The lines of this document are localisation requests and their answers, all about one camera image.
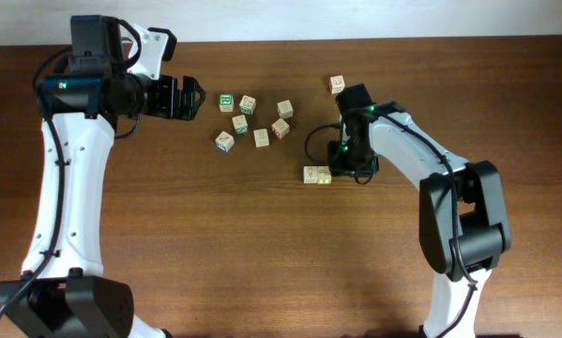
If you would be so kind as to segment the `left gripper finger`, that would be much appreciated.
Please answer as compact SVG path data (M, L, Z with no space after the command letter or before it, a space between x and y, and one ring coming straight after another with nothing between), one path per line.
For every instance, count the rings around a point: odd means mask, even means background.
M205 91L196 78L184 76L182 78L181 96L183 99L202 99L205 96Z
M201 96L199 99L187 96L182 97L179 105L179 118L184 121L193 120L204 101L205 96Z

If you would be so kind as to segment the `yellow-sided wooden block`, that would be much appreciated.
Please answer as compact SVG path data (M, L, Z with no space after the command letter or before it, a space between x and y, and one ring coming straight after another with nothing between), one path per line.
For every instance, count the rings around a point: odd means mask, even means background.
M328 166L317 167L317 183L330 184L332 182L332 175Z

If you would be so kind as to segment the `blue-sided leaf block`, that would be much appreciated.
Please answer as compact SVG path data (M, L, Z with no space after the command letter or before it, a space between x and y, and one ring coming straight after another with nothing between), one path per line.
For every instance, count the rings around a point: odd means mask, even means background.
M235 138L230 133L222 131L215 139L215 144L224 152L228 152L234 146Z

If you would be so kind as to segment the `ice cream picture block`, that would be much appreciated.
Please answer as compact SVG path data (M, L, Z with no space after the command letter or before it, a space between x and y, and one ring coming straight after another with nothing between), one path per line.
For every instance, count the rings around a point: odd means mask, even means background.
M316 184L318 182L318 167L317 166L304 166L303 167L303 182L305 184Z

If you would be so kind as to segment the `number 8 wooden block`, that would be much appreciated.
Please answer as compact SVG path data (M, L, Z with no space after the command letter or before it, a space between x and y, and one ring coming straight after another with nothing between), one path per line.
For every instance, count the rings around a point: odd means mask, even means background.
M258 129L253 131L254 143L257 148L269 146L269 137L267 129Z

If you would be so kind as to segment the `red-sided number 5 block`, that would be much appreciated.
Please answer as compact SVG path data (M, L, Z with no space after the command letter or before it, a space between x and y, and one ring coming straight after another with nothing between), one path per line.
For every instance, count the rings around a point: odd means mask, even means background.
M279 139L282 139L290 131L290 126L283 118L279 118L271 125L271 129Z

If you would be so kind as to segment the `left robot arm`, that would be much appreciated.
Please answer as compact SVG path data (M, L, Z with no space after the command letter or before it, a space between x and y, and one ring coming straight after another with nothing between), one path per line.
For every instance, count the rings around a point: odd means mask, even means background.
M38 218L17 280L0 283L0 318L29 337L163 337L134 310L128 285L106 279L99 226L120 117L190 121L206 94L161 73L175 35L101 15L70 20L70 45L33 77L44 144Z

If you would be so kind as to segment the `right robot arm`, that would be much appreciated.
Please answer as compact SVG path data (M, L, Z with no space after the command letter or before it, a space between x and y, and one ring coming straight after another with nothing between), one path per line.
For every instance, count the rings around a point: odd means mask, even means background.
M434 274L419 336L475 336L482 288L512 242L496 166L451 153L398 102L373 102L364 84L346 87L336 104L341 136L328 145L331 174L367 184L386 159L418 191L418 240Z

